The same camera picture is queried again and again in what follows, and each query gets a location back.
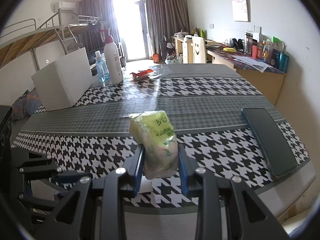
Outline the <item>white foam roll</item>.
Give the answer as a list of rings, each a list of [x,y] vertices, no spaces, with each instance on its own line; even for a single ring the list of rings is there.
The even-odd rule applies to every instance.
[[[152,192],[152,180],[148,180],[145,176],[142,176],[138,193],[143,194],[149,192]]]

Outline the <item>green tissue packet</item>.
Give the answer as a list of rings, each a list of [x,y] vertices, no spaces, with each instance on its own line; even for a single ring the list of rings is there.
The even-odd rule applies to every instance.
[[[178,168],[178,142],[165,111],[130,115],[129,133],[145,148],[144,174],[148,180],[173,176]]]

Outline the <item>black smartphone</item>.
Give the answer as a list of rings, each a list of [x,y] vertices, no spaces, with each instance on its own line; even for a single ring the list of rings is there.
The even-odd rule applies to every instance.
[[[297,161],[272,116],[263,108],[243,108],[241,116],[260,147],[272,179],[287,177]]]

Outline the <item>blue plaid quilt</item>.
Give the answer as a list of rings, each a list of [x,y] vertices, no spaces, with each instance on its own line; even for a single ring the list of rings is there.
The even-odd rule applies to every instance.
[[[31,91],[26,90],[12,105],[12,121],[16,122],[30,117],[41,105],[42,101],[36,88]]]

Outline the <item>white styrofoam box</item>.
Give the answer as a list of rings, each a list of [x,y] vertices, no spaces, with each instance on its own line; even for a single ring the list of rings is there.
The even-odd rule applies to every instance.
[[[93,81],[86,49],[58,58],[31,79],[47,111],[73,107]]]

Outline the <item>houndstooth tablecloth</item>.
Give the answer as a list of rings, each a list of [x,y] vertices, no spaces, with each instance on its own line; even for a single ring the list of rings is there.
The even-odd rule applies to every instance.
[[[241,116],[243,108],[263,108],[277,124],[297,167],[274,181],[260,148]],[[312,184],[316,172],[291,125],[251,83],[224,66],[155,67],[155,77],[88,89],[74,107],[30,117],[13,146],[45,153],[63,170],[106,176],[133,155],[137,142],[131,116],[154,112],[151,134],[174,141],[202,167],[222,178],[240,176],[275,214],[289,208]]]

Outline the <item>blue liquid spray bottle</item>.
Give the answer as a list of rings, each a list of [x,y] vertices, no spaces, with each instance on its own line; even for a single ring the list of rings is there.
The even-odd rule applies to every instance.
[[[107,64],[103,59],[99,50],[95,52],[95,57],[96,57],[95,67],[97,70],[99,81],[104,83],[110,79],[110,74],[108,71]]]

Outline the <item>long wooden desk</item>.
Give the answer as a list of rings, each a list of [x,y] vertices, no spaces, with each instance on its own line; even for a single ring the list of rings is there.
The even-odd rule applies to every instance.
[[[185,37],[172,37],[175,46],[175,54],[179,63],[192,64],[193,63],[193,44],[192,38]],[[281,88],[286,74],[274,68],[267,68],[263,73],[254,69],[253,67],[235,61],[235,56],[245,56],[242,52],[228,53],[223,51],[225,47],[219,42],[214,42],[205,39],[207,50],[207,63],[215,65],[224,65],[231,70],[237,72],[244,79],[249,81],[255,86],[262,94],[275,105],[278,101]]]

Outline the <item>metal bunk bed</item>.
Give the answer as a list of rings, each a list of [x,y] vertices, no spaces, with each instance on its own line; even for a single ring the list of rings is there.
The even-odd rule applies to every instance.
[[[83,47],[77,36],[99,23],[100,18],[80,16],[75,11],[59,10],[37,25],[34,18],[21,20],[3,28],[1,32],[1,67],[3,68],[18,57],[31,53],[35,69],[40,65],[36,49],[58,41],[67,55]]]

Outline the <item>white pump lotion bottle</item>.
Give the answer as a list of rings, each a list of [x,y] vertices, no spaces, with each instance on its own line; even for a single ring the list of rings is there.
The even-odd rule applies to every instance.
[[[111,83],[113,85],[118,85],[123,82],[123,72],[121,69],[118,47],[110,34],[110,29],[101,29],[99,32],[104,34],[104,55]]]

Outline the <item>papers on desk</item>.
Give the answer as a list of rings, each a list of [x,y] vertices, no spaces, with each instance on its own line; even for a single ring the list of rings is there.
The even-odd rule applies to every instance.
[[[253,67],[254,69],[258,70],[261,73],[263,73],[265,70],[267,70],[267,68],[271,67],[270,65],[268,65],[268,64],[266,64],[264,62],[258,61],[256,59],[253,59],[251,57],[235,56],[235,57],[233,57],[233,59],[235,61],[239,61],[239,62],[245,63],[245,64]]]

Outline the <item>red snack packet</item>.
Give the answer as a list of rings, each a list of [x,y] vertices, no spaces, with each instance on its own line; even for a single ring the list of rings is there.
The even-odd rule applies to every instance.
[[[146,77],[149,77],[152,73],[153,73],[153,70],[149,68],[149,69],[146,69],[146,70],[140,70],[137,73],[132,72],[131,75],[132,75],[132,78],[134,80],[141,80],[141,79],[144,79]]]

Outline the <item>yellow object on desk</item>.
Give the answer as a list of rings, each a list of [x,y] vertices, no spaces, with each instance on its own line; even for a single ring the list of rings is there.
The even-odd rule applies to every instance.
[[[231,47],[225,47],[223,48],[223,51],[228,52],[228,53],[236,53],[237,50],[235,48],[231,48]]]

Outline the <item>white waste bin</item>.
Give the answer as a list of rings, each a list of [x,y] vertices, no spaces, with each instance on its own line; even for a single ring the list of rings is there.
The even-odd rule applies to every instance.
[[[176,54],[172,54],[172,55],[167,54],[167,57],[164,62],[166,64],[177,64],[177,63],[179,63],[179,60],[178,60]]]

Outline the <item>bottles cluster on desk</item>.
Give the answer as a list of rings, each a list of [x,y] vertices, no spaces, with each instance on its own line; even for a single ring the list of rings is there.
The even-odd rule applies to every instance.
[[[261,32],[245,30],[244,52],[286,74],[290,57],[285,53],[285,49],[284,42],[275,36],[268,38]]]

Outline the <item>wooden smiley chair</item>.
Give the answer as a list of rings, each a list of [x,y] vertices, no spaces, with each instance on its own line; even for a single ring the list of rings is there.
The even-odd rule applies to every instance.
[[[199,36],[192,37],[193,63],[207,63],[207,50],[205,40]]]

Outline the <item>orange floor container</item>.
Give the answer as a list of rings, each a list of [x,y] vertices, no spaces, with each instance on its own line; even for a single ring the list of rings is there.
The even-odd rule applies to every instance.
[[[159,55],[158,54],[153,54],[152,56],[153,62],[154,63],[159,63],[160,59],[159,59]]]

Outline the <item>left brown curtain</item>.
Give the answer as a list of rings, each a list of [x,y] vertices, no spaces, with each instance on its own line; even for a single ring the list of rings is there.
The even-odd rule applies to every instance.
[[[87,51],[96,51],[104,47],[105,42],[101,38],[101,33],[99,33],[101,24],[105,29],[110,30],[116,44],[120,42],[113,0],[81,0],[79,2],[79,15],[100,18],[95,27],[91,25],[88,31],[79,36],[80,42],[83,43]]]

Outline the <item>brown curtain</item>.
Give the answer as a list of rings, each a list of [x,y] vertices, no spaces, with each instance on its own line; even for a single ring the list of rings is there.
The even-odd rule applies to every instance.
[[[79,2],[79,15],[100,18],[95,27],[91,25],[88,31],[79,36],[80,42],[83,43],[87,51],[96,51],[104,47],[105,42],[101,38],[101,33],[99,33],[101,24],[105,29],[110,30],[116,44],[120,42],[113,0],[81,0]]]
[[[145,0],[148,30],[153,52],[160,53],[159,42],[179,31],[189,31],[186,0]]]

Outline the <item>glass balcony door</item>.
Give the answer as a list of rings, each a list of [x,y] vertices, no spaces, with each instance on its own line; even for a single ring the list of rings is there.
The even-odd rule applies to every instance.
[[[145,0],[113,0],[119,36],[128,62],[150,56]]]

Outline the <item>right brown curtain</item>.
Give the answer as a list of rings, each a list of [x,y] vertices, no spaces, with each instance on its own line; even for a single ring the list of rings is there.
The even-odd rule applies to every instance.
[[[179,31],[189,31],[186,0],[145,0],[148,30],[153,52],[160,53],[159,42]]]

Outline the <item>wall air conditioner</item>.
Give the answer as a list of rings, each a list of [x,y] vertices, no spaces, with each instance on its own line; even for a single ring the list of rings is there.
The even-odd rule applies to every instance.
[[[76,4],[73,2],[57,2],[54,4],[54,12],[57,13],[59,10],[74,11],[76,9]]]

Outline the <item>cartoon wall picture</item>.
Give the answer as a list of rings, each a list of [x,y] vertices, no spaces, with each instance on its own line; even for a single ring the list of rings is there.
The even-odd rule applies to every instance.
[[[232,15],[236,22],[249,22],[248,0],[232,0]]]

